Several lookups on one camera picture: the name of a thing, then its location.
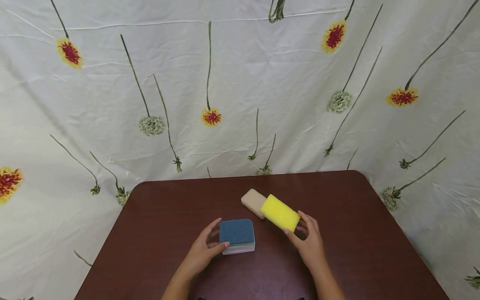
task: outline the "beige sponge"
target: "beige sponge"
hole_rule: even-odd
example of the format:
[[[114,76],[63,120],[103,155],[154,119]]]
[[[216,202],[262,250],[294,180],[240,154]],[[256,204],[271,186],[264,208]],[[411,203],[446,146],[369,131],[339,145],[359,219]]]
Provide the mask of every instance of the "beige sponge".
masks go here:
[[[265,216],[260,212],[260,207],[267,200],[262,194],[254,189],[250,189],[242,198],[241,203],[256,214],[260,219],[264,219]]]

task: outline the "white backdrop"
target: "white backdrop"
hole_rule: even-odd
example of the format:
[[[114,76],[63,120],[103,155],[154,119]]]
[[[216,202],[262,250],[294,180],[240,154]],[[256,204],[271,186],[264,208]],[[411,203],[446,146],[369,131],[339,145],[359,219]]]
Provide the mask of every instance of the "white backdrop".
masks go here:
[[[357,149],[449,297],[480,297],[480,5],[449,37],[478,0],[276,1],[271,23],[268,0],[0,0],[1,297],[73,299],[139,182],[346,169]]]

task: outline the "yellow flower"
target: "yellow flower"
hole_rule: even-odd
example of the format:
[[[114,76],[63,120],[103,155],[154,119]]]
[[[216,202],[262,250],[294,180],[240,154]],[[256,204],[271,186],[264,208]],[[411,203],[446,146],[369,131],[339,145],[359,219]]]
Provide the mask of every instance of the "yellow flower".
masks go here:
[[[211,108],[210,110],[204,109],[200,119],[205,126],[213,127],[222,121],[222,114],[220,114],[216,108]]]
[[[390,95],[385,99],[387,104],[392,106],[407,106],[412,104],[418,99],[418,90],[415,88],[409,88],[404,90],[399,87],[398,89],[393,90]]]
[[[7,203],[24,179],[20,169],[0,168],[0,204]]]
[[[333,53],[342,44],[347,24],[345,20],[333,22],[330,28],[325,31],[322,49],[325,53]]]
[[[75,46],[70,39],[64,37],[57,40],[57,51],[62,57],[63,61],[69,64],[74,69],[81,69],[84,61],[78,53],[77,46]]]

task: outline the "wooden tabletop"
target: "wooden tabletop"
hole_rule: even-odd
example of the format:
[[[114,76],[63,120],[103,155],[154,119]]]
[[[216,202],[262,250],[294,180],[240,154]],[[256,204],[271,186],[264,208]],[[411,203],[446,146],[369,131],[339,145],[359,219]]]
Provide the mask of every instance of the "wooden tabletop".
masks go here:
[[[75,299],[159,300],[200,231],[222,217],[253,221],[255,252],[215,258],[191,299],[315,300],[310,274],[284,233],[240,203],[251,188],[317,219],[347,299],[448,299],[356,171],[141,183]]]

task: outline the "right hand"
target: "right hand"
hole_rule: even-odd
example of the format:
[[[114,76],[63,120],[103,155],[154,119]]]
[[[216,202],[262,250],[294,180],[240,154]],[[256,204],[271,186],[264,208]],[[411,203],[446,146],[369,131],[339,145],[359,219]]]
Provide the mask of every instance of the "right hand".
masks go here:
[[[305,233],[307,238],[305,240],[299,239],[293,232],[285,229],[284,232],[292,244],[297,248],[303,263],[307,266],[310,272],[321,268],[326,263],[324,246],[320,231],[318,229],[317,221],[311,216],[304,214],[300,210],[298,214],[301,217],[297,226],[297,230]]]

